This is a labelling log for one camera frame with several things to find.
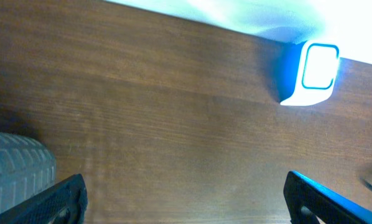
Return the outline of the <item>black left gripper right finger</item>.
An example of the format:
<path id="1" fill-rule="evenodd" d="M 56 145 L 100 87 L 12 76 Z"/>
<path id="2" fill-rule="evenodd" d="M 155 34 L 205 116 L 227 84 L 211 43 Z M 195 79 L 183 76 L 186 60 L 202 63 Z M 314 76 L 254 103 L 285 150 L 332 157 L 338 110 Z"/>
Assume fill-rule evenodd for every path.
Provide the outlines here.
<path id="1" fill-rule="evenodd" d="M 372 211 L 294 170 L 287 174 L 283 194 L 292 224 L 372 223 Z"/>

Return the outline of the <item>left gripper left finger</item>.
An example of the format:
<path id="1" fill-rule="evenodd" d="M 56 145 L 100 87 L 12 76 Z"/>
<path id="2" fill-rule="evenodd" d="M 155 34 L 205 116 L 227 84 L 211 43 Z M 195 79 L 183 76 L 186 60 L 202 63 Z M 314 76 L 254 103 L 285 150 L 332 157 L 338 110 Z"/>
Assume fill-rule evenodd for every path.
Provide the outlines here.
<path id="1" fill-rule="evenodd" d="M 86 185 L 75 174 L 0 214 L 0 223 L 81 224 L 88 205 Z"/>

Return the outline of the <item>white barcode scanner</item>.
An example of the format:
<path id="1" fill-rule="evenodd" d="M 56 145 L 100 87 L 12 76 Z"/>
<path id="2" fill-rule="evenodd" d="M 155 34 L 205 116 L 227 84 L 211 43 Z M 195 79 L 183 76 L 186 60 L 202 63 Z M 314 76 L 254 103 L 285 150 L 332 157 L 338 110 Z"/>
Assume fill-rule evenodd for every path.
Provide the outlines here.
<path id="1" fill-rule="evenodd" d="M 280 105 L 311 106 L 333 93 L 340 63 L 337 45 L 308 40 L 293 45 L 281 63 Z"/>

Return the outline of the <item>grey plastic mesh basket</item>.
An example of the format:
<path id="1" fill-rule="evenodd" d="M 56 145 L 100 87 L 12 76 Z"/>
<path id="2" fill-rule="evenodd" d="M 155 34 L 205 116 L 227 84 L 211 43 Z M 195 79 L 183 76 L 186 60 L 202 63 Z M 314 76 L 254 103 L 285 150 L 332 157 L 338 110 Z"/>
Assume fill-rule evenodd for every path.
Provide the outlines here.
<path id="1" fill-rule="evenodd" d="M 42 143 L 0 132 L 0 214 L 53 186 L 56 170 Z"/>

